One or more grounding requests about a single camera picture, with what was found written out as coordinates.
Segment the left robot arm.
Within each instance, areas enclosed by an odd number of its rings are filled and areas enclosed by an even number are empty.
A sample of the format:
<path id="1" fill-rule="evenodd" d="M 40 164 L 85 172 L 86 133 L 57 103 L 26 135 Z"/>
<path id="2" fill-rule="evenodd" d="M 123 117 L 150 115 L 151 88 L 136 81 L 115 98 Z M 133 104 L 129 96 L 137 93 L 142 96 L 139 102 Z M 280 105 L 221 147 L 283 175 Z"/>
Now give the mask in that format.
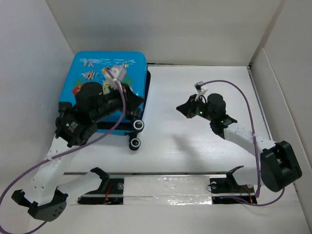
<path id="1" fill-rule="evenodd" d="M 99 83 L 85 83 L 75 99 L 75 105 L 59 103 L 56 148 L 50 149 L 30 184 L 11 196 L 18 205 L 27 207 L 29 215 L 37 220 L 51 222 L 62 214 L 71 200 L 88 192 L 101 194 L 109 189 L 110 176 L 98 167 L 69 183 L 60 184 L 60 181 L 79 147 L 85 147 L 97 132 L 97 123 L 117 111 L 135 115 L 144 102 L 144 98 L 134 94 L 127 84 L 119 82 L 107 95 Z"/>

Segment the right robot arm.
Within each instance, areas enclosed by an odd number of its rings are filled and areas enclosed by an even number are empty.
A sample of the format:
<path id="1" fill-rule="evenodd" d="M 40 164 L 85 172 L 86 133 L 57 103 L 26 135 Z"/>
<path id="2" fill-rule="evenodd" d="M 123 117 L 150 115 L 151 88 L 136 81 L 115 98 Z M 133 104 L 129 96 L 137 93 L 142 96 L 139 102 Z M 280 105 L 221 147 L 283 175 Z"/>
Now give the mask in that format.
<path id="1" fill-rule="evenodd" d="M 256 181 L 272 192 L 279 192 L 302 177 L 302 170 L 290 143 L 275 142 L 256 136 L 226 113 L 226 103 L 220 94 L 202 100 L 194 94 L 176 108 L 186 118 L 195 116 L 210 122 L 219 137 L 243 148 L 256 159 Z"/>

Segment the blue child suitcase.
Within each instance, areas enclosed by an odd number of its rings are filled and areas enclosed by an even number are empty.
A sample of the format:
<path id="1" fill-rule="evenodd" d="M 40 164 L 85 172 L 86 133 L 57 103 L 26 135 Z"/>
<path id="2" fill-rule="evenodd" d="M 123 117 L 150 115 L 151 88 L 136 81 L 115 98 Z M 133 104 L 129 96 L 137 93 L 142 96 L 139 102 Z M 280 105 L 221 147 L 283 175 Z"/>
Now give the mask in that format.
<path id="1" fill-rule="evenodd" d="M 141 52 L 135 51 L 81 51 L 74 57 L 70 70 L 65 80 L 58 103 L 69 102 L 75 105 L 75 96 L 82 85 L 88 82 L 97 82 L 101 85 L 103 93 L 109 94 L 111 89 L 104 78 L 104 68 L 114 65 L 122 66 L 127 71 L 122 83 L 128 84 L 133 93 L 143 97 L 140 105 L 139 118 L 126 119 L 125 114 L 117 111 L 97 123 L 97 132 L 111 131 L 114 135 L 129 137 L 129 148 L 138 150 L 141 141 L 137 137 L 145 127 L 143 122 L 144 109 L 147 102 L 151 74 L 148 71 L 146 57 Z"/>

